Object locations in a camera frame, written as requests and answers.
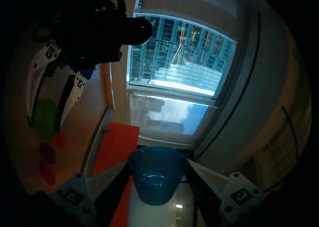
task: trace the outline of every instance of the wall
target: wall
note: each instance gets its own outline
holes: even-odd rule
[[[127,16],[132,17],[135,0],[125,0]],[[112,80],[115,111],[112,114],[111,121],[126,124],[126,66],[128,46],[121,47],[123,54],[121,60],[112,63]]]
[[[248,48],[234,90],[212,130],[195,150],[195,158],[209,144],[234,108],[251,69],[256,44],[257,19],[254,15]],[[267,122],[279,100],[287,67],[285,26],[275,14],[261,13],[259,52],[250,82],[223,131],[197,160],[199,164],[216,171],[223,170],[249,145]]]
[[[249,158],[256,168],[257,184],[266,189],[281,180],[296,164],[304,150],[311,127],[311,92],[309,80],[295,41],[286,28],[289,46],[288,71],[280,99],[267,123],[249,146],[225,169],[225,173],[238,170]],[[295,130],[295,145],[291,128],[282,111],[284,106]]]
[[[143,12],[168,14],[241,39],[245,9],[236,0],[143,0]]]

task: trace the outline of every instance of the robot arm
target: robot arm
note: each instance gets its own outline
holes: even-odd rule
[[[130,176],[127,161],[92,177],[75,174],[48,201],[84,226],[109,226]],[[265,198],[238,172],[226,177],[189,160],[185,176],[207,226],[232,224]]]

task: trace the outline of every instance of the red cutting board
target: red cutting board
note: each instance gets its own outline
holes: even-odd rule
[[[140,128],[125,124],[110,122],[110,131],[105,132],[98,152],[93,175],[109,169],[128,158],[138,144]],[[132,177],[128,181],[122,198],[113,216],[111,227],[127,227],[130,204]]]

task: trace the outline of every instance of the green sticker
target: green sticker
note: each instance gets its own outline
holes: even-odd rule
[[[58,112],[56,103],[51,99],[37,102],[33,128],[42,142],[51,141],[55,136],[55,122],[58,118]]]

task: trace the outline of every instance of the black cable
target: black cable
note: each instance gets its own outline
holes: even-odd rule
[[[286,116],[286,121],[288,122],[289,126],[290,126],[290,129],[291,129],[291,134],[292,134],[292,137],[295,141],[295,151],[296,151],[296,161],[299,160],[299,147],[298,147],[298,141],[297,141],[297,136],[296,136],[296,131],[293,127],[293,124],[291,122],[291,119],[290,119],[290,116],[286,110],[286,108],[284,106],[282,106],[282,111],[284,112],[285,116]]]
[[[297,136],[296,136],[296,131],[292,125],[290,116],[286,110],[286,108],[284,106],[282,106],[282,111],[284,112],[285,116],[286,116],[286,121],[288,122],[290,129],[291,129],[291,134],[293,136],[293,139],[295,141],[295,152],[296,152],[296,162],[299,160],[299,148],[298,148],[298,141],[297,141]],[[279,180],[278,182],[276,182],[274,185],[268,187],[267,189],[264,190],[264,193],[267,193],[269,191],[271,191],[272,189],[276,188],[277,186],[279,186],[287,177],[288,177],[289,173],[282,178],[281,180]]]
[[[209,142],[209,144],[205,147],[205,149],[195,158],[195,161],[197,161],[204,153],[205,151],[210,147],[210,145],[216,140],[216,138],[219,136],[219,134],[222,132],[222,130],[224,129],[224,127],[226,126],[226,124],[228,123],[228,121],[230,120],[230,118],[232,117],[232,115],[234,114],[235,110],[238,107],[238,104],[240,103],[246,89],[248,86],[248,83],[250,81],[250,78],[252,76],[252,73],[254,71],[255,68],[255,64],[256,64],[256,60],[257,60],[257,55],[258,55],[258,51],[259,51],[259,42],[260,42],[260,13],[257,12],[257,45],[256,45],[256,52],[255,52],[255,56],[252,62],[252,67],[250,69],[247,81],[244,85],[244,88],[242,89],[242,92],[233,108],[233,110],[231,111],[231,113],[229,114],[228,118],[226,119],[226,121],[224,122],[224,124],[222,125],[222,127],[219,129],[219,131],[217,132],[217,134],[214,136],[214,138]]]

